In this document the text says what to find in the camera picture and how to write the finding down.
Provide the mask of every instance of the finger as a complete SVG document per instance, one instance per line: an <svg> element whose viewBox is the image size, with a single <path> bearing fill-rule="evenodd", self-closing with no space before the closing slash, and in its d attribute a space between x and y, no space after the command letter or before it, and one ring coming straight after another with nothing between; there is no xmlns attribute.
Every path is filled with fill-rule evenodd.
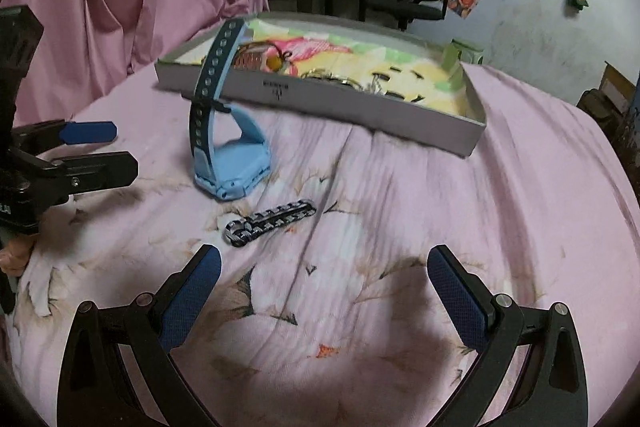
<svg viewBox="0 0 640 427"><path fill-rule="evenodd" d="M12 238L6 247L0 250L0 269L7 275L22 275L31 258L36 239L36 235L19 235Z"/></svg>

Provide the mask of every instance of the watch band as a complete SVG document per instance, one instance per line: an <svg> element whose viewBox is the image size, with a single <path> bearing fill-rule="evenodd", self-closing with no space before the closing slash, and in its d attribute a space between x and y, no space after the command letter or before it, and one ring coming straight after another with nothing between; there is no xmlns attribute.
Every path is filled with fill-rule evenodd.
<svg viewBox="0 0 640 427"><path fill-rule="evenodd" d="M246 111L218 99L244 28L242 19L222 25L202 64L191 99L189 135L194 181L225 201L245 197L271 170L271 153L258 124ZM234 118L242 132L239 139L214 146L216 112Z"/></svg>

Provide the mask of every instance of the metal screw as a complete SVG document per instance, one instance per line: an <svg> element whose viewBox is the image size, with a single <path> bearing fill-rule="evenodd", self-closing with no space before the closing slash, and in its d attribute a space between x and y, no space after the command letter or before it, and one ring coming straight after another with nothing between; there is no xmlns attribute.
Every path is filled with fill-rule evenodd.
<svg viewBox="0 0 640 427"><path fill-rule="evenodd" d="M562 302L558 302L558 304L554 306L554 309L561 315L566 315L569 312L569 308L562 304Z"/></svg>
<svg viewBox="0 0 640 427"><path fill-rule="evenodd" d="M86 313L93 307L93 305L94 303L92 303L91 301L81 302L80 305L78 306L78 311L80 313Z"/></svg>
<svg viewBox="0 0 640 427"><path fill-rule="evenodd" d="M495 301L498 303L498 306L501 306L503 308L508 308L509 306L511 306L513 304L513 301L511 300L511 297L508 296L508 295L505 295L503 293L498 295L495 298Z"/></svg>
<svg viewBox="0 0 640 427"><path fill-rule="evenodd" d="M149 306L153 301L154 296L151 293L141 293L136 297L136 304L140 307Z"/></svg>

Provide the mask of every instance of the blue gripper pad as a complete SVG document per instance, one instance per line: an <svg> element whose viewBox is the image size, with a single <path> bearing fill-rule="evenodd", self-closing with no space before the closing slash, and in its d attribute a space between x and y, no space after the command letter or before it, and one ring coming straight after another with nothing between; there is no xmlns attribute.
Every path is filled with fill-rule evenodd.
<svg viewBox="0 0 640 427"><path fill-rule="evenodd" d="M67 145L108 143L114 141L118 130L113 122L68 122L58 134Z"/></svg>
<svg viewBox="0 0 640 427"><path fill-rule="evenodd" d="M440 247L431 249L427 272L462 343L482 353L488 342L486 316Z"/></svg>
<svg viewBox="0 0 640 427"><path fill-rule="evenodd" d="M209 247L162 314L162 332L158 340L164 352L169 353L186 340L213 286L218 282L221 270L220 251L216 247Z"/></svg>

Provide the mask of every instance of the open box lid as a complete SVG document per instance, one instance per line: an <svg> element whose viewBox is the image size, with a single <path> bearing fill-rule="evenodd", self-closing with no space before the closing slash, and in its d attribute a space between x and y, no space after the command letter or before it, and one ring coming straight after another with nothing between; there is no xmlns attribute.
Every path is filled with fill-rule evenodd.
<svg viewBox="0 0 640 427"><path fill-rule="evenodd" d="M249 23L260 20L299 34L329 34L373 44L433 64L441 60L441 51L428 47L414 36L366 23L293 12L261 13L247 16L245 20ZM161 89L184 94L193 92L200 73L200 59L209 51L217 31L218 28L214 28L205 32L158 60L156 71ZM463 69L460 73L466 93L464 115L311 78L263 71L229 71L221 96L347 121L469 156L484 131L486 115L468 74Z"/></svg>

